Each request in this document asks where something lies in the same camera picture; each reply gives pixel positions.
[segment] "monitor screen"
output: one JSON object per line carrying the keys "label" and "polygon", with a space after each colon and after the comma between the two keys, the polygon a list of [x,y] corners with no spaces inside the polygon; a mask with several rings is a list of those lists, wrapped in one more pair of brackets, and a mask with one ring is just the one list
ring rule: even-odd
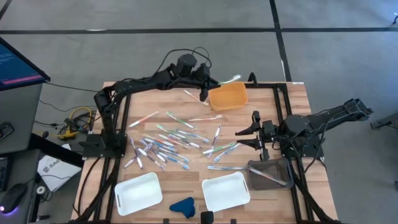
{"label": "monitor screen", "polygon": [[12,48],[0,42],[0,91],[43,83],[48,80],[43,71]]}

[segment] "orange plastic bin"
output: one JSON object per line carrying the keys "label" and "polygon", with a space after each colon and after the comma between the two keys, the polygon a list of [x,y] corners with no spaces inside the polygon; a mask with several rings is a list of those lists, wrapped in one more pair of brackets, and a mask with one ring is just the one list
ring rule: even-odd
{"label": "orange plastic bin", "polygon": [[215,111],[238,109],[248,102],[248,93],[243,82],[232,82],[210,90],[209,101]]}

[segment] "blue sponge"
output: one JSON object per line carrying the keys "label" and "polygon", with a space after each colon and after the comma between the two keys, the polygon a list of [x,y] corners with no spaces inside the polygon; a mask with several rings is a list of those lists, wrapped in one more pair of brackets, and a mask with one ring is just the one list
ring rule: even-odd
{"label": "blue sponge", "polygon": [[185,218],[190,218],[195,215],[195,207],[193,206],[193,203],[193,197],[189,197],[171,205],[170,210],[173,212],[182,212],[185,215]]}

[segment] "wooden tabletop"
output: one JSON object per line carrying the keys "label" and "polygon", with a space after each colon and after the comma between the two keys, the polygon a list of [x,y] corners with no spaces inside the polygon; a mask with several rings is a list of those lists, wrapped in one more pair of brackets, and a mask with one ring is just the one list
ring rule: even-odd
{"label": "wooden tabletop", "polygon": [[[106,82],[104,85],[108,86],[112,83]],[[290,104],[293,114],[310,114],[311,109],[308,103],[305,86],[302,83],[288,83]],[[194,95],[199,95],[199,90],[189,89]],[[275,99],[272,89],[270,88],[252,88],[247,89],[249,101],[245,107],[237,110],[228,111],[213,111],[210,106],[205,106],[185,94],[182,89],[175,88],[168,91],[151,90],[132,95],[129,109],[129,117],[127,124],[131,124],[138,119],[147,116],[155,111],[159,111],[157,116],[149,118],[145,122],[138,124],[133,128],[128,128],[126,134],[135,141],[142,139],[143,134],[156,136],[157,134],[164,134],[156,128],[156,124],[161,124],[167,129],[182,129],[185,131],[192,131],[190,128],[180,124],[168,116],[165,112],[170,111],[176,117],[187,120],[189,118],[199,116],[215,116],[222,114],[223,118],[213,121],[195,121],[191,122],[197,130],[194,133],[199,134],[205,138],[213,139],[215,131],[219,125],[222,125],[220,136],[218,138],[217,146],[230,143],[232,141],[242,138],[253,138],[253,136],[235,136],[236,131],[243,130],[250,126],[251,115],[254,110],[258,110],[262,121],[271,119],[274,124],[278,124],[277,113],[275,108]],[[284,116],[285,105],[282,93],[280,93]],[[102,122],[99,119],[94,129],[96,133],[100,133]],[[204,149],[209,149],[210,145],[201,144]],[[271,145],[267,145],[271,159],[279,158],[280,151],[272,150]],[[213,164],[213,159],[220,152],[214,153],[211,159],[207,159],[200,150],[192,148],[185,150],[178,149],[179,153],[188,157],[189,170],[183,170],[178,164],[167,163],[166,171],[161,171],[160,168],[145,157],[142,157],[144,169],[140,170],[137,163],[133,163],[127,169],[123,169],[123,165],[134,157],[135,153],[130,144],[126,148],[126,155],[121,159],[121,168],[118,177],[118,183],[131,178],[138,177],[148,172],[155,172],[160,180],[160,187],[163,193],[163,201],[159,204],[149,207],[147,209],[126,215],[120,216],[114,204],[112,223],[162,223],[164,218],[169,218],[170,223],[200,223],[200,213],[207,211],[206,203],[201,188],[201,182],[205,179],[212,179],[222,175],[232,174],[235,171],[218,171],[208,170],[207,165]],[[85,162],[82,170],[80,186],[76,196],[75,205],[77,205],[78,195],[81,184],[88,169],[95,159],[88,159]],[[247,146],[241,146],[233,151],[231,154],[224,156],[218,163],[220,166],[245,166],[248,160],[259,160],[259,151]],[[103,168],[103,161],[101,159],[95,165],[90,174],[87,184],[83,192],[81,207],[84,210],[93,197],[98,192],[100,184],[101,172]],[[307,166],[311,158],[304,159],[304,166]],[[314,199],[318,202],[321,208],[330,217],[337,219],[333,198],[330,192],[330,186],[326,175],[325,168],[318,162],[308,170],[307,174],[308,188]],[[300,207],[303,218],[306,218],[305,208],[303,206],[303,198],[299,194]],[[295,223],[294,208],[292,204],[292,196],[289,189],[279,190],[250,190],[251,201],[245,205],[229,208],[219,212],[215,212],[215,223],[230,223],[231,219],[237,219],[238,223]],[[183,200],[187,197],[195,199],[196,214],[194,217],[187,220],[181,213],[171,212],[169,207],[171,204]],[[108,194],[104,197],[101,209],[101,218],[105,218],[105,211],[108,202]],[[73,212],[72,219],[76,218],[76,213]]]}

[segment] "white tray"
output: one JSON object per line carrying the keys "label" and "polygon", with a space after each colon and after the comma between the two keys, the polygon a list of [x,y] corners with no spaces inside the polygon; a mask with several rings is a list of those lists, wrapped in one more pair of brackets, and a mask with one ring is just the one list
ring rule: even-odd
{"label": "white tray", "polygon": [[159,179],[154,172],[118,183],[114,194],[122,216],[156,205],[163,199]]}
{"label": "white tray", "polygon": [[250,193],[241,172],[204,180],[201,183],[207,210],[217,212],[250,202]]}

